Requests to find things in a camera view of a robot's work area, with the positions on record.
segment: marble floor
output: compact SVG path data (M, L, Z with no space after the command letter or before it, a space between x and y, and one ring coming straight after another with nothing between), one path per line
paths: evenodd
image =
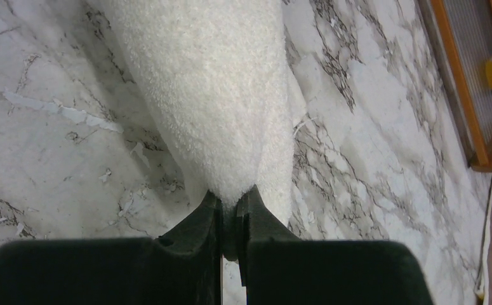
M466 166L416 3L282 5L308 102L289 228L401 241L437 304L473 304L491 177ZM0 244L158 236L195 208L181 175L99 11L0 0ZM237 272L225 304L245 303Z

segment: white terry cloth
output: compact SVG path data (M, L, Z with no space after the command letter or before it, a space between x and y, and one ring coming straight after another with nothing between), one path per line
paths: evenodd
M257 184L267 208L286 224L293 139L281 3L100 5L191 202L208 188L230 208ZM301 97L296 87L294 94Z

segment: black plastic part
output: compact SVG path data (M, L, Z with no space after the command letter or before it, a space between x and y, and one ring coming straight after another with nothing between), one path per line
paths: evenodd
M221 304L221 203L164 236L17 241L0 248L0 304Z
M234 225L250 305L432 304L404 245L301 241L256 187L237 204ZM0 248L0 304L221 304L222 231L221 201L208 193L156 240L10 243Z
M433 304L412 253L392 241L302 241L254 187L237 204L248 304Z

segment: white marble tile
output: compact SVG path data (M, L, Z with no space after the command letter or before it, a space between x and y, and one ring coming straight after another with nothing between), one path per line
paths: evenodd
M309 108L289 227L402 241L436 303L468 304L490 176L466 167L414 1L283 8ZM147 113L96 9L0 0L0 244L157 236L180 222L194 207ZM224 274L225 303L243 304L237 266Z

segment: corrugated plastic panel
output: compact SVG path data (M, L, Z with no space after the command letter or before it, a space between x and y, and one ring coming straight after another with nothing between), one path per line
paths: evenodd
M488 0L444 0L483 137L492 139L492 94L485 62L492 57L492 11Z

